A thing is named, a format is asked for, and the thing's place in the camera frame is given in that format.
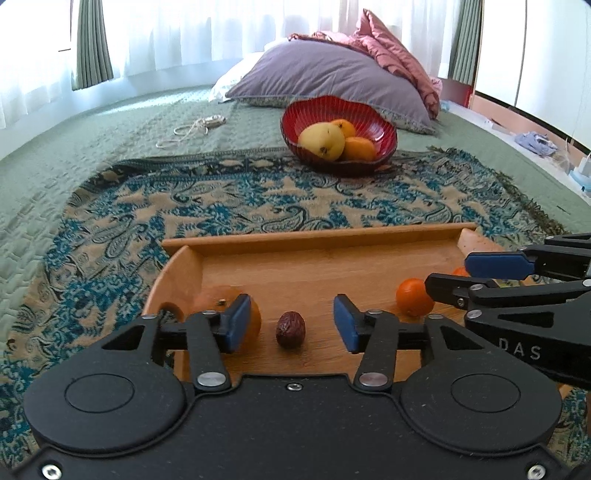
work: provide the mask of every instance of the red bowl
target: red bowl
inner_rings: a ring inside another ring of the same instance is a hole
[[[376,160],[327,161],[298,145],[298,137],[304,128],[337,118],[345,118],[351,122],[357,130],[357,136],[368,138],[374,143],[378,152]],[[339,177],[372,174],[388,161],[398,145],[396,127],[384,120],[373,108],[364,103],[348,102],[332,95],[300,100],[289,105],[281,118],[281,134],[289,149],[302,163],[314,170]]]

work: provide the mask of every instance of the small orange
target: small orange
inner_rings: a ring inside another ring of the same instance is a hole
[[[420,278],[404,280],[396,290],[398,308],[412,317],[426,315],[435,306],[435,302],[427,295],[425,282]]]
[[[468,273],[468,270],[465,269],[465,267],[457,267],[453,272],[452,275],[457,275],[458,277],[469,277],[470,274]]]
[[[340,130],[343,132],[345,138],[354,137],[357,134],[357,130],[355,129],[354,124],[345,120],[344,118],[337,118],[337,120],[332,120],[331,124],[335,124]]]
[[[340,156],[343,161],[371,162],[376,159],[378,153],[375,151],[374,143],[363,137],[345,138],[345,148]]]
[[[236,287],[227,285],[213,286],[204,288],[197,297],[193,304],[194,312],[202,312],[204,310],[215,310],[217,312],[223,312],[228,308],[238,296],[244,293]],[[258,337],[261,331],[261,311],[258,305],[251,297],[251,321],[246,328],[246,333],[242,339],[242,344],[238,349],[239,352],[243,352],[249,349]]]

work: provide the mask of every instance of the bowl rim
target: bowl rim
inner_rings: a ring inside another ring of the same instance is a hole
[[[391,151],[387,151],[382,156],[376,158],[375,160],[373,160],[371,162],[368,162],[368,161],[355,161],[355,160],[330,161],[330,160],[325,160],[324,158],[319,157],[318,155],[316,155],[315,153],[311,152],[307,148],[302,147],[299,143],[292,142],[292,140],[289,139],[289,137],[287,137],[287,135],[285,134],[285,131],[284,131],[284,128],[283,128],[283,123],[284,123],[285,115],[287,114],[287,112],[294,105],[296,105],[298,103],[317,102],[318,100],[324,99],[324,98],[336,99],[339,102],[350,103],[352,105],[361,105],[364,108],[371,110],[376,115],[376,117],[379,118],[379,120],[383,124],[385,124],[385,126],[387,128],[391,128],[392,129],[392,133],[394,134],[394,146],[393,146],[392,150]],[[382,116],[379,113],[377,113],[377,111],[374,110],[373,107],[367,105],[366,103],[354,102],[352,100],[345,100],[345,99],[343,99],[341,97],[337,97],[335,95],[321,95],[319,97],[305,98],[305,99],[302,99],[302,100],[296,100],[295,102],[291,102],[286,107],[285,111],[283,112],[283,115],[281,115],[280,127],[281,127],[281,135],[283,136],[283,140],[285,141],[285,143],[288,144],[288,146],[292,146],[292,147],[295,147],[295,148],[303,148],[304,150],[306,150],[307,152],[309,152],[310,155],[312,155],[314,157],[314,160],[315,161],[322,162],[322,163],[330,163],[330,164],[335,164],[335,165],[369,165],[369,166],[371,166],[371,165],[374,165],[374,164],[378,164],[380,162],[384,162],[384,160],[387,160],[388,158],[390,158],[394,154],[394,152],[396,151],[396,148],[398,147],[398,132],[397,132],[396,124],[391,124],[387,120],[384,120],[384,118],[382,118]]]

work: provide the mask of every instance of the blue gripper pad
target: blue gripper pad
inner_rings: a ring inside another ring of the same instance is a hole
[[[535,273],[535,264],[523,252],[475,252],[464,266],[471,277],[525,280]]]
[[[349,352],[357,352],[359,348],[359,335],[355,330],[355,317],[338,297],[335,297],[333,302],[333,317],[336,328],[345,344],[345,348]]]
[[[246,301],[238,307],[228,327],[228,334],[226,335],[226,346],[228,353],[234,353],[244,338],[248,324],[251,321],[251,298],[248,297]]]

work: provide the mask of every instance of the pink quilt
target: pink quilt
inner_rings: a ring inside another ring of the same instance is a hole
[[[357,22],[357,30],[353,35],[318,31],[312,35],[293,34],[290,38],[339,43],[373,57],[383,69],[412,83],[421,95],[429,116],[432,119],[437,118],[439,114],[439,93],[436,90],[439,86],[438,79],[433,79],[435,82],[432,81],[418,60],[370,10],[363,9]]]

